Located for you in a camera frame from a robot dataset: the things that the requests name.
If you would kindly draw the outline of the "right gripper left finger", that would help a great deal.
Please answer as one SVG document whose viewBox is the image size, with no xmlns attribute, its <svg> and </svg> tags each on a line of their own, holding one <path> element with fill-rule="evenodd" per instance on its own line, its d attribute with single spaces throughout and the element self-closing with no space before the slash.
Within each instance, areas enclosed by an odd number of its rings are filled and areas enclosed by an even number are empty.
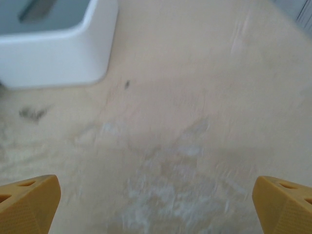
<svg viewBox="0 0 312 234">
<path fill-rule="evenodd" d="M 42 175 L 1 185 L 0 232 L 47 234 L 61 198 L 56 175 Z"/>
</svg>

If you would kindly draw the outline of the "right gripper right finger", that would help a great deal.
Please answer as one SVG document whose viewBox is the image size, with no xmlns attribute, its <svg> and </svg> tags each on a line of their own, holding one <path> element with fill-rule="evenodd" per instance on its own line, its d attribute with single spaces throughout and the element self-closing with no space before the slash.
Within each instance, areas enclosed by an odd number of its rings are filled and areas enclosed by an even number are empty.
<svg viewBox="0 0 312 234">
<path fill-rule="evenodd" d="M 311 187 L 259 176 L 252 199 L 264 234 L 312 233 Z"/>
</svg>

